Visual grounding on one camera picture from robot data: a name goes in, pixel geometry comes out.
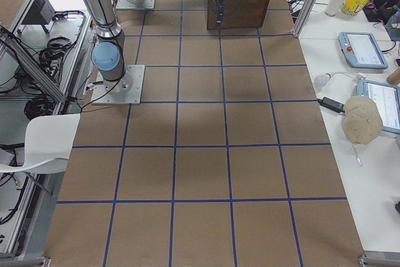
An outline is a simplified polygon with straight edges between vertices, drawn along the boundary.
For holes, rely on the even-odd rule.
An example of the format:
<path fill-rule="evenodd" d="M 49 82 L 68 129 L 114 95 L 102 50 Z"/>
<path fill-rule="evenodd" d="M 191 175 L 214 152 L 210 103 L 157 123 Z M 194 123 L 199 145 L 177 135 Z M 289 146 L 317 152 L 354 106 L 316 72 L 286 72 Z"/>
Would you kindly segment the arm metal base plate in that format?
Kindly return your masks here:
<path fill-rule="evenodd" d="M 125 65 L 125 75 L 118 83 L 104 81 L 97 72 L 96 81 L 101 84 L 94 86 L 91 101 L 93 105 L 140 104 L 145 65 Z"/>
<path fill-rule="evenodd" d="M 116 10 L 153 10 L 155 0 L 144 0 L 142 3 L 129 3 L 127 0 L 116 0 Z"/>

